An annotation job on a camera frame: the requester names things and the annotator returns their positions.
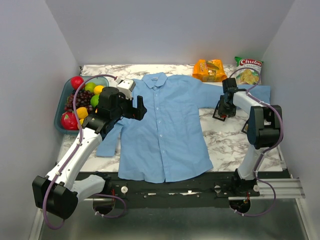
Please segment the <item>light blue button shirt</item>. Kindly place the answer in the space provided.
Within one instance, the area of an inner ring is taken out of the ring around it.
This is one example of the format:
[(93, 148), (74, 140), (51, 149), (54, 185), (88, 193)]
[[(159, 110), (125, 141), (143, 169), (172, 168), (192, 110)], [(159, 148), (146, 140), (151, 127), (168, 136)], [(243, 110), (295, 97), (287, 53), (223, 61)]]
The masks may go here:
[(112, 157), (120, 145), (119, 178), (178, 182), (213, 168), (199, 110), (216, 107), (221, 86), (160, 72), (136, 80), (132, 94), (143, 98), (143, 119), (118, 121), (96, 151), (99, 157)]

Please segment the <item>black brooch box red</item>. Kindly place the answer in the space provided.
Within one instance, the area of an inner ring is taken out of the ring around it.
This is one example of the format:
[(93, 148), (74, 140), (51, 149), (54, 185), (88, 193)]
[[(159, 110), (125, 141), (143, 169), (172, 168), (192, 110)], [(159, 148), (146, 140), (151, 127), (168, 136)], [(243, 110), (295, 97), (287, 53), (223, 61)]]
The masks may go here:
[(216, 107), (214, 109), (214, 113), (213, 113), (212, 117), (214, 119), (217, 119), (217, 120), (220, 120), (220, 121), (224, 122), (226, 120), (226, 118), (232, 118), (235, 115), (221, 115), (221, 98), (222, 98), (222, 96), (223, 95), (220, 96), (220, 99), (217, 102), (217, 105), (216, 105)]

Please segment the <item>dark toy grape bunch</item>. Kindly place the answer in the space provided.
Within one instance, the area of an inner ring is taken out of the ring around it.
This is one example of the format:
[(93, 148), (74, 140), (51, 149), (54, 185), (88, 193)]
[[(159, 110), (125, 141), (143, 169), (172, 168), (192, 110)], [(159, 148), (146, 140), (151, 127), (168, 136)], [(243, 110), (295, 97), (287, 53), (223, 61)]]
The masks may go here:
[[(75, 96), (75, 90), (67, 97), (65, 102), (64, 111), (65, 112), (71, 112), (74, 110), (73, 108), (73, 100)], [(93, 106), (91, 105), (91, 99), (94, 96), (92, 92), (89, 90), (80, 90), (79, 93), (76, 96), (75, 100), (75, 106), (76, 109), (80, 107), (85, 107), (88, 111), (88, 113), (91, 113), (93, 110)]]

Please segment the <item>orange toy fruit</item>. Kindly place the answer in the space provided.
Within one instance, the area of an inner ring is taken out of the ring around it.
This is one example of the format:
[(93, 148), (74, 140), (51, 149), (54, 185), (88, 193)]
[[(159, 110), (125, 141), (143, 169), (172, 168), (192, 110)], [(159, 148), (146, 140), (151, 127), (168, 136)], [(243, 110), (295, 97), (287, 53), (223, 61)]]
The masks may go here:
[(97, 85), (97, 86), (93, 89), (93, 93), (94, 93), (95, 95), (99, 95), (99, 94), (103, 91), (104, 88), (105, 88), (105, 86), (103, 86), (103, 85)]

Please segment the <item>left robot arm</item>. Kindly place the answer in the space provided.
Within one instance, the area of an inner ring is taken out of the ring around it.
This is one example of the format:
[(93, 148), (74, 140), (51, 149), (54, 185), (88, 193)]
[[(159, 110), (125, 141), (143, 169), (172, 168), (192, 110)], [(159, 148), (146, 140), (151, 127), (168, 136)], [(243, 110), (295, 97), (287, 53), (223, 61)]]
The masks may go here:
[(125, 80), (116, 87), (104, 87), (95, 110), (83, 121), (78, 135), (60, 162), (46, 174), (36, 176), (32, 182), (35, 205), (43, 214), (51, 213), (63, 220), (75, 211), (78, 202), (97, 194), (104, 198), (110, 194), (111, 178), (94, 173), (76, 181), (77, 175), (93, 150), (105, 139), (121, 118), (141, 121), (147, 112), (143, 97), (137, 97), (133, 106), (132, 92), (135, 82)]

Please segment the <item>red toy apple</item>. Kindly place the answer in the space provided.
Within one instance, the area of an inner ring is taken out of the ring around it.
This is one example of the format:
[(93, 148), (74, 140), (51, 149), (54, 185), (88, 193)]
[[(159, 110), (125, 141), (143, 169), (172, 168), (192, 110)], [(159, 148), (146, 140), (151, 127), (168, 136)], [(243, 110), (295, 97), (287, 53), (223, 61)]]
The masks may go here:
[(84, 79), (81, 76), (74, 76), (70, 79), (70, 84), (74, 90), (77, 90), (83, 82)]

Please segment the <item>black brooch box yellow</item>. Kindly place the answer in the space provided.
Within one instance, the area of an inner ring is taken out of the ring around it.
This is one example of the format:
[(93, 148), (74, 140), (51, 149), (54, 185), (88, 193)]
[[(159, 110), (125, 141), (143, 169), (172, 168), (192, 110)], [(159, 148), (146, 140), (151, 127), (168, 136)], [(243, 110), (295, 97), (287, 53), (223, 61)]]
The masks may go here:
[(242, 127), (241, 132), (244, 133), (244, 134), (247, 134), (247, 132), (248, 132), (248, 127), (249, 127), (249, 119), (246, 120), (245, 124), (244, 124), (243, 127)]

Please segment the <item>green cassava chips bag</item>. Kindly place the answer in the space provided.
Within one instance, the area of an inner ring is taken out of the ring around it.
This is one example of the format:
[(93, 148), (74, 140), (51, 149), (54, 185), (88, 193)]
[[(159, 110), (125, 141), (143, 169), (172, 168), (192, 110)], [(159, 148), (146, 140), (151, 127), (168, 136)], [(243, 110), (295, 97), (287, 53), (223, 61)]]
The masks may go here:
[(259, 81), (259, 74), (262, 70), (263, 61), (252, 59), (252, 58), (242, 58), (239, 56), (234, 57), (236, 61), (235, 78), (238, 84), (242, 85), (254, 85)]

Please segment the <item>green toy lime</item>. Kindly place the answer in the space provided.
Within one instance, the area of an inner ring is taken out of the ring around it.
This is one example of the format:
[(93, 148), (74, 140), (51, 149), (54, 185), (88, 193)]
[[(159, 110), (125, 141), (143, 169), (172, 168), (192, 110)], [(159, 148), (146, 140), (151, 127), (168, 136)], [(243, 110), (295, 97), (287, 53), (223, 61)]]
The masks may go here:
[(88, 83), (85, 85), (84, 90), (93, 93), (96, 86), (97, 86), (97, 85), (96, 85), (94, 82), (88, 82)]
[(98, 103), (99, 103), (99, 94), (93, 95), (92, 98), (90, 99), (90, 104), (92, 105), (93, 108), (95, 108)]

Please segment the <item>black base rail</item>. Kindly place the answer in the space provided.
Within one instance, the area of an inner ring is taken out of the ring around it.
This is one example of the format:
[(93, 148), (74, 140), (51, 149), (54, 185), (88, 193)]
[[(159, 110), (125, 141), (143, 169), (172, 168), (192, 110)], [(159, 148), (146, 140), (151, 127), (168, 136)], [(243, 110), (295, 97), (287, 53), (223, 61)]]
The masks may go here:
[(228, 208), (229, 200), (260, 195), (253, 189), (233, 190), (232, 172), (206, 172), (188, 180), (164, 183), (120, 179), (116, 172), (107, 174), (115, 194), (129, 209)]

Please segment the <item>teal plastic fruit basin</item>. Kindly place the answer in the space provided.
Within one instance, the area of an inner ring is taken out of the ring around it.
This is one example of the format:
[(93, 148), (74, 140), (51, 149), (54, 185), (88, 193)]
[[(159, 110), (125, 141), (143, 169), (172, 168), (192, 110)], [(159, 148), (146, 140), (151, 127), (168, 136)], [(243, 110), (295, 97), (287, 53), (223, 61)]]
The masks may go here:
[[(109, 81), (108, 78), (106, 76), (99, 76), (99, 77), (95, 77), (92, 80), (88, 81), (88, 83), (93, 82), (96, 85), (102, 85), (105, 87), (109, 86)], [(63, 89), (62, 89), (62, 93), (59, 99), (59, 103), (57, 105), (57, 110), (55, 113), (55, 117), (54, 117), (54, 126), (55, 128), (62, 134), (64, 135), (77, 135), (79, 133), (78, 130), (66, 130), (64, 129), (64, 127), (61, 124), (61, 117), (63, 115), (63, 113), (65, 112), (64, 108), (65, 108), (65, 103), (67, 102), (67, 98), (70, 96), (70, 94), (74, 91), (74, 88), (72, 87), (71, 84), (71, 79), (67, 80), (67, 82), (64, 84)]]

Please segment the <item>orange mango gummy bag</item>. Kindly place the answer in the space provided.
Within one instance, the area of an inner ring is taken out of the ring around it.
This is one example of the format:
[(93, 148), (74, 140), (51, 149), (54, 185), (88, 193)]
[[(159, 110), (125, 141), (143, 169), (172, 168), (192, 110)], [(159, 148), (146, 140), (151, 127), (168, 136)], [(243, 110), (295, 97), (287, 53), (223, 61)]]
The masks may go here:
[(193, 67), (192, 76), (202, 82), (222, 82), (227, 78), (220, 59), (200, 59)]

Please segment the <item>pink toy dragon fruit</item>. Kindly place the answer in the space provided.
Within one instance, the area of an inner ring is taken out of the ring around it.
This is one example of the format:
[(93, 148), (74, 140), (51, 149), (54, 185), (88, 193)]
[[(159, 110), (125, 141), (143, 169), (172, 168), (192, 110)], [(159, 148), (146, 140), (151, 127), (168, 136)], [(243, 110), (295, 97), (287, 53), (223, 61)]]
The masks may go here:
[(68, 131), (77, 131), (78, 123), (76, 119), (76, 115), (73, 112), (65, 112), (62, 114), (60, 123), (65, 130)]

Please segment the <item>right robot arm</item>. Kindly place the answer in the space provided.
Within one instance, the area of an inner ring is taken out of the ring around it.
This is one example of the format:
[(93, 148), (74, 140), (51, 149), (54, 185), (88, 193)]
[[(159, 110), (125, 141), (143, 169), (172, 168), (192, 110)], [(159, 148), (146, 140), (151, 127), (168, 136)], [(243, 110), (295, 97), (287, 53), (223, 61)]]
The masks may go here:
[(269, 105), (257, 99), (246, 89), (238, 88), (235, 78), (223, 80), (222, 89), (217, 114), (223, 121), (234, 117), (237, 108), (249, 115), (246, 135), (250, 146), (230, 183), (230, 191), (241, 196), (254, 188), (265, 154), (283, 139), (282, 109), (279, 105)]

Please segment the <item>yellow toy lemon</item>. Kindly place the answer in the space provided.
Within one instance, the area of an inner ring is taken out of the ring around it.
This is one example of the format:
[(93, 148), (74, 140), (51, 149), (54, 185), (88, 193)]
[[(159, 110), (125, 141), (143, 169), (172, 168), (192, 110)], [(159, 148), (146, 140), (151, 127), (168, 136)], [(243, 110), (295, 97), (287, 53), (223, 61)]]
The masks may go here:
[(85, 119), (89, 113), (86, 107), (79, 107), (76, 109), (76, 114), (79, 119)]

